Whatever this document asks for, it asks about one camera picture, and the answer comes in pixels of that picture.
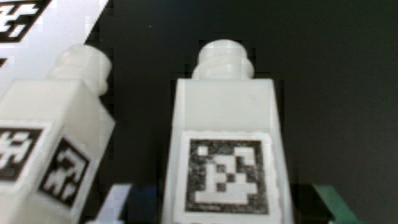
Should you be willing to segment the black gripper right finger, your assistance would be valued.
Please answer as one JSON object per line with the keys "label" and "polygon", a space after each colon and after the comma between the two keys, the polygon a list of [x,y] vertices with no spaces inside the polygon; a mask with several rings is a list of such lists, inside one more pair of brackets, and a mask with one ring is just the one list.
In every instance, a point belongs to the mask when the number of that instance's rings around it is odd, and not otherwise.
{"label": "black gripper right finger", "polygon": [[295,185],[295,221],[296,224],[368,224],[330,185]]}

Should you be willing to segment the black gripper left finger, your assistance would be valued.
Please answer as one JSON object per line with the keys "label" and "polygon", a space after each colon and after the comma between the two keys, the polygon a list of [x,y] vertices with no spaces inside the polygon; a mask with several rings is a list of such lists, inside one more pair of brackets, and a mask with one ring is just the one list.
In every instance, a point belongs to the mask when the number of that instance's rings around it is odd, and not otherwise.
{"label": "black gripper left finger", "polygon": [[96,218],[85,224],[156,224],[156,186],[113,184]]}

